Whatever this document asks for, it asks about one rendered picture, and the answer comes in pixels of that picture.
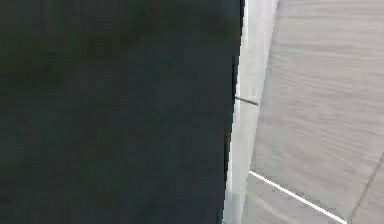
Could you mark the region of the dark grey flat panel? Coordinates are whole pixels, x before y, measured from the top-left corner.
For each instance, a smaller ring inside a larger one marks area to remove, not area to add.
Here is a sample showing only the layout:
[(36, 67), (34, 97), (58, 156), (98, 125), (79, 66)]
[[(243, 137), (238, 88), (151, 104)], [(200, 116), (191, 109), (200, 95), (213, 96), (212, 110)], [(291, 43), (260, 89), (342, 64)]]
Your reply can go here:
[(0, 0), (0, 224), (222, 224), (245, 0)]

